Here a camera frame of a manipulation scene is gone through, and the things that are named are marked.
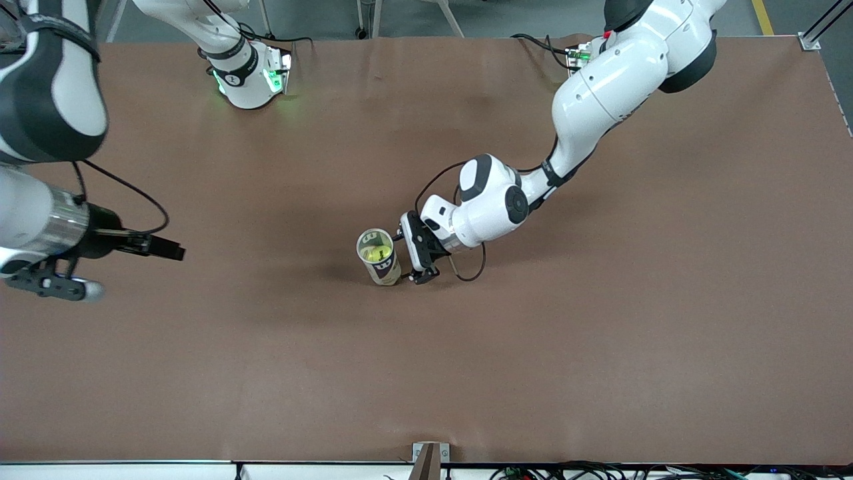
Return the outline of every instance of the green led light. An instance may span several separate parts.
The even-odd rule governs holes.
[[[219,79],[219,75],[217,75],[216,70],[213,71],[213,78],[216,79],[216,83],[219,85],[219,92],[225,95],[225,87],[222,86],[222,81]]]
[[[267,83],[270,85],[270,90],[272,90],[273,93],[281,91],[281,75],[276,71],[270,72],[265,69],[264,76],[266,77]]]

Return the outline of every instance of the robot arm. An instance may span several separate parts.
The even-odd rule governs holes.
[[[249,0],[133,0],[150,17],[174,26],[199,47],[213,65],[219,90],[237,108],[263,107],[284,92],[290,55],[247,39],[227,15],[245,9]]]
[[[412,259],[412,279],[438,275],[434,262],[472,249],[521,226],[592,156],[599,140],[657,89],[682,91],[699,81],[717,54],[711,17],[725,0],[607,0],[609,35],[592,45],[589,63],[557,91],[551,156],[526,175],[492,155],[460,171],[461,204],[431,196],[400,230]]]
[[[0,164],[90,157],[107,135],[91,36],[98,2],[28,0],[26,53],[0,69]]]
[[[114,250],[183,258],[177,243],[123,229],[119,216],[30,176],[32,163],[81,161],[107,133],[92,37],[97,0],[26,0],[26,52],[0,69],[0,278],[40,296],[95,301],[73,276],[81,258]],[[68,269],[57,273],[57,261]]]

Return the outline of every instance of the yellow tennis ball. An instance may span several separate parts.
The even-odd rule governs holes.
[[[392,249],[387,245],[377,245],[374,247],[370,247],[364,256],[367,261],[371,263],[376,263],[377,261],[383,261],[384,259],[391,256]]]

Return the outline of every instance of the chair leg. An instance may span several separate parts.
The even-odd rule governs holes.
[[[465,35],[462,33],[462,29],[459,27],[459,23],[456,21],[456,17],[453,16],[453,12],[450,11],[450,4],[447,0],[437,0],[436,3],[441,7],[441,11],[444,12],[444,18],[447,19],[447,23],[450,23],[450,28],[453,29],[453,33],[455,33],[457,37],[465,38]]]
[[[382,18],[382,0],[376,0],[374,4],[374,30],[371,38],[379,37],[379,21]]]

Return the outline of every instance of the table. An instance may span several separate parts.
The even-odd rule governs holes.
[[[84,262],[107,286],[92,305],[0,290],[3,460],[394,460],[442,440],[459,461],[850,461],[853,143],[795,37],[720,38],[709,76],[652,95],[477,282],[394,288],[357,235],[450,163],[541,161],[566,76],[548,52],[300,44],[291,95],[251,112],[194,55],[103,45],[94,160],[170,209],[187,260]],[[87,180],[126,225],[159,221]]]

